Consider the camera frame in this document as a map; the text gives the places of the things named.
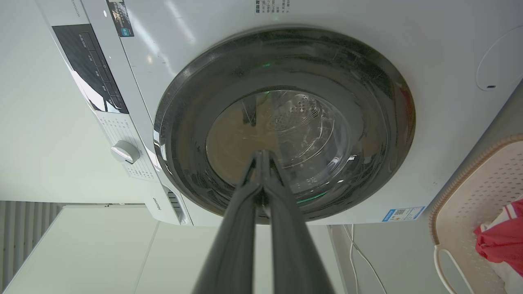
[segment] clothes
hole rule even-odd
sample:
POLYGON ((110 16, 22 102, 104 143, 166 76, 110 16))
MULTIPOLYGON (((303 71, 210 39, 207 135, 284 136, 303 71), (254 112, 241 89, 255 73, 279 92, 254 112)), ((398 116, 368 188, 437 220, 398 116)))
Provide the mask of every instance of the clothes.
POLYGON ((492 222, 481 224, 476 251, 489 262, 505 282, 507 293, 521 293, 523 289, 523 199, 503 208, 492 222))

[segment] basket handle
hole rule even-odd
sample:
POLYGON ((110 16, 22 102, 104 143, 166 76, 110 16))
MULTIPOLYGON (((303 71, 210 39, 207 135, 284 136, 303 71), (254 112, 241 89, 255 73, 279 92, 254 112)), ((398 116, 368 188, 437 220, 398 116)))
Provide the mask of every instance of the basket handle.
POLYGON ((445 252, 450 257, 450 260, 452 260, 452 262, 454 263, 454 266, 458 269, 458 271, 459 271, 459 273, 461 275, 461 278, 463 278, 463 280, 465 281, 465 284, 469 288, 470 293, 474 294, 474 291, 472 290, 472 287, 470 286, 469 281, 467 280, 467 278, 465 278, 465 275, 461 271, 461 268, 459 267, 458 263, 456 262, 456 260, 452 256, 452 254, 447 249, 444 249, 443 247, 441 247, 441 245, 436 245, 436 246, 434 246, 434 265, 436 266, 436 271, 438 272, 439 279, 441 280, 441 282, 443 283, 445 288, 447 288, 449 293, 450 294, 457 294, 457 292, 450 285, 449 280, 447 280, 447 277, 443 273, 443 269, 441 268, 441 262, 440 262, 440 259, 439 259, 439 253, 440 252, 445 252))

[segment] blue icon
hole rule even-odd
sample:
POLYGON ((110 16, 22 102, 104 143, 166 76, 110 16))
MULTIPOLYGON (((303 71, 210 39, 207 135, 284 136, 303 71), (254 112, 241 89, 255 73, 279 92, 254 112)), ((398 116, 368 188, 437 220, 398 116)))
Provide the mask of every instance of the blue icon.
POLYGON ((131 35, 131 34, 129 34, 129 30, 127 28, 121 28, 121 30, 122 30, 122 35, 124 37, 128 37, 131 35))

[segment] washing machine door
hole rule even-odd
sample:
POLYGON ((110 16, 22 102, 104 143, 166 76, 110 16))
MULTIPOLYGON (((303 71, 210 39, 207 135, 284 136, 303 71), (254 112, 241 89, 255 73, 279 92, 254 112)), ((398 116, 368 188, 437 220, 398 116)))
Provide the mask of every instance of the washing machine door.
POLYGON ((331 31, 279 28, 232 37, 187 65, 154 129, 163 170, 199 206, 223 215, 251 154, 270 149, 289 197, 313 220, 380 189, 414 126, 411 92, 376 50, 331 31))

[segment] washing machine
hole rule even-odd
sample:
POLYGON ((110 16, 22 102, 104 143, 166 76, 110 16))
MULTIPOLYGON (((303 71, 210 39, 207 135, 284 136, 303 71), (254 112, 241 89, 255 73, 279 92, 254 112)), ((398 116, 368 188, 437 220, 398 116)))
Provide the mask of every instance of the washing machine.
POLYGON ((107 152, 174 224, 218 225, 259 149, 310 224, 414 220, 523 74, 518 0, 37 3, 107 152))

